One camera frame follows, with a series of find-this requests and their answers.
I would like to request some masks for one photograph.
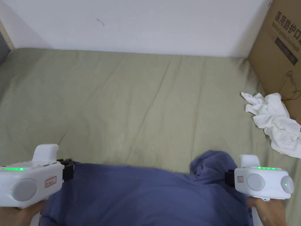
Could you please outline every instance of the blue blanket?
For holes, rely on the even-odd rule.
[[[49,198],[41,225],[251,225],[246,196],[225,184],[225,172],[236,167],[219,151],[192,162],[192,175],[76,163],[74,179]]]

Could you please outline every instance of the hand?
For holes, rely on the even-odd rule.
[[[41,212],[45,203],[43,200],[25,209],[0,207],[0,226],[30,226],[31,219]]]
[[[278,199],[263,201],[260,198],[248,197],[247,206],[255,207],[264,226],[286,226],[285,209]]]

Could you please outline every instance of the gray round button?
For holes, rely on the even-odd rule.
[[[247,179],[247,184],[253,191],[261,191],[265,186],[265,181],[259,174],[250,174]]]
[[[294,183],[292,178],[290,176],[284,176],[281,179],[281,187],[285,193],[292,194],[294,192]]]
[[[27,201],[31,199],[37,191],[37,184],[34,180],[29,178],[24,178],[18,180],[12,190],[11,195],[17,201]]]

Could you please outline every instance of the green led light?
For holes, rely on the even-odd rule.
[[[272,168],[272,167],[257,167],[257,169],[273,169],[273,170],[277,170],[277,168]]]
[[[15,170],[15,171],[24,171],[25,168],[1,168],[2,170]]]

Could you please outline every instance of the white towel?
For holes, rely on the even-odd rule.
[[[252,96],[241,93],[250,104],[246,105],[246,112],[251,112],[254,123],[264,129],[264,133],[271,139],[271,147],[281,154],[301,158],[300,125],[293,119],[281,102],[279,93]]]

